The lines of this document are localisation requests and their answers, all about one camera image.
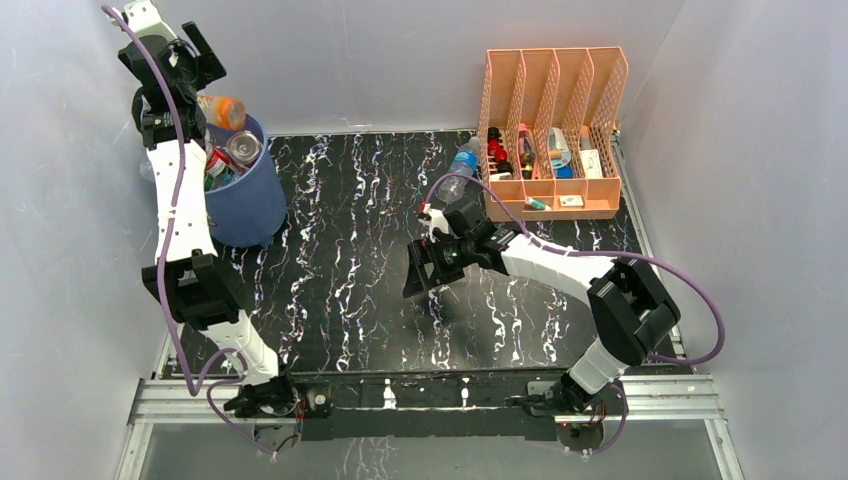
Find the orange drink bottle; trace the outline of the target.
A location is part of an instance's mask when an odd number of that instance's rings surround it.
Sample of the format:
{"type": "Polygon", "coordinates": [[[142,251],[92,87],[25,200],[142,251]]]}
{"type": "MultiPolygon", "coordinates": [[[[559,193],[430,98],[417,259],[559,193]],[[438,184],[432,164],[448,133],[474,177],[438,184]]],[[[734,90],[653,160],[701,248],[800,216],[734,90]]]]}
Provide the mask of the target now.
{"type": "Polygon", "coordinates": [[[232,131],[242,130],[245,126],[245,104],[235,97],[199,94],[197,104],[208,124],[232,131]]]}

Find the blue label water bottle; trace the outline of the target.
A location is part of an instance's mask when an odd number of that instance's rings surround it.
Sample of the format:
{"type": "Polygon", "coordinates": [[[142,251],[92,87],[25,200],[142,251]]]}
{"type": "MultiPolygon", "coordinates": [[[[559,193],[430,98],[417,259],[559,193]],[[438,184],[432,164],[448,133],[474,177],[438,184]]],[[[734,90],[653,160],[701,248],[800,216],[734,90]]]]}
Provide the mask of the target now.
{"type": "Polygon", "coordinates": [[[480,148],[480,138],[472,136],[454,155],[448,170],[449,173],[454,173],[454,176],[442,181],[437,190],[437,197],[445,204],[451,204],[463,197],[468,183],[465,177],[474,177],[478,170],[480,148]]]}

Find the brown tea bottle red label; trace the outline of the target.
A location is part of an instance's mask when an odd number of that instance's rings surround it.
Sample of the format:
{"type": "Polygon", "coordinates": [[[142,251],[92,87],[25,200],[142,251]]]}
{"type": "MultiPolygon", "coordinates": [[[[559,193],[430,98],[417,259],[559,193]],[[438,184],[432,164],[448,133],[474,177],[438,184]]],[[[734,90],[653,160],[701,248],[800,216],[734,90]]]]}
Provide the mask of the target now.
{"type": "Polygon", "coordinates": [[[262,142],[251,131],[243,130],[228,139],[225,151],[234,165],[247,170],[259,159],[262,142]]]}

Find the red blue label clear bottle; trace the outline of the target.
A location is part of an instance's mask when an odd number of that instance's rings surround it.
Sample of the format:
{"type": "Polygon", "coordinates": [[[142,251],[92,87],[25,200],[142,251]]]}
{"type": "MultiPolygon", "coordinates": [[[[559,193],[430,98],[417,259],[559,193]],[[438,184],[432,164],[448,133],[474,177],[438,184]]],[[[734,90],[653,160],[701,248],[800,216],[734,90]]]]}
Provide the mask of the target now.
{"type": "Polygon", "coordinates": [[[234,172],[230,168],[227,157],[217,148],[207,152],[205,166],[204,188],[214,190],[229,184],[234,178],[234,172]]]}

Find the clear unlabelled plastic bottle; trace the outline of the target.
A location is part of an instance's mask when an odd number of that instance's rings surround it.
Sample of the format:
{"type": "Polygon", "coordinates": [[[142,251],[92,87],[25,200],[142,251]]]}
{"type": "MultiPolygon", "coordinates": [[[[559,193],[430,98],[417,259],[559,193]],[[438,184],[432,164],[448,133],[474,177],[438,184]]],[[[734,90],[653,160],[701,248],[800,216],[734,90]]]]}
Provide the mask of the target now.
{"type": "Polygon", "coordinates": [[[148,158],[142,158],[139,162],[139,174],[140,176],[150,182],[155,182],[155,172],[153,170],[152,164],[148,158]]]}

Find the blue plastic bin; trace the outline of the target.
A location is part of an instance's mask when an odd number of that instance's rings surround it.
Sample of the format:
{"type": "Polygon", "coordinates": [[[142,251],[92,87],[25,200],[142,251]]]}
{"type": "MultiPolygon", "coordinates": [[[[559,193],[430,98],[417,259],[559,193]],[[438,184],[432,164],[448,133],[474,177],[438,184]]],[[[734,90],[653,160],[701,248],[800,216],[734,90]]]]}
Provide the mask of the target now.
{"type": "Polygon", "coordinates": [[[259,156],[246,172],[205,192],[209,230],[227,246],[267,246],[286,221],[287,199],[263,125],[248,115],[244,130],[257,138],[259,156]]]}

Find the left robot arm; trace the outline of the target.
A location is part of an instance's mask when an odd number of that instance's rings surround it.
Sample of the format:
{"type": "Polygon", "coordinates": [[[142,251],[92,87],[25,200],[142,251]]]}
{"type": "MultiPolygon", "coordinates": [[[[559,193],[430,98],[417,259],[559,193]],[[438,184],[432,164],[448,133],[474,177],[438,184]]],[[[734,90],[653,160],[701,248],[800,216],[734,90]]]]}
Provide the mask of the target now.
{"type": "Polygon", "coordinates": [[[174,342],[180,340],[178,325],[187,325],[236,368],[241,387],[225,410],[239,418],[287,416],[297,407],[299,391],[216,270],[204,190],[207,126],[196,88],[220,74],[200,67],[203,58],[180,38],[142,35],[122,19],[116,22],[131,39],[118,58],[141,84],[132,116],[157,193],[157,250],[142,279],[159,301],[174,342]]]}

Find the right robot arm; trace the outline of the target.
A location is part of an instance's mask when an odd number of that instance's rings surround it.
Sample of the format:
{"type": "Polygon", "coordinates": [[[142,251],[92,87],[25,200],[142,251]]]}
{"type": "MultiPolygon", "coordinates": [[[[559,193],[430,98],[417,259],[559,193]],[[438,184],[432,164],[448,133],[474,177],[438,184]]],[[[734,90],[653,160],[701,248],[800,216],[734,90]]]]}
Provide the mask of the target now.
{"type": "Polygon", "coordinates": [[[680,311],[650,263],[627,253],[575,252],[498,227],[472,204],[443,211],[428,203],[417,215],[427,232],[407,247],[406,298],[448,285],[476,265],[564,292],[585,304],[597,333],[560,379],[506,399],[532,415],[590,413],[603,390],[642,365],[680,319],[680,311]]]}

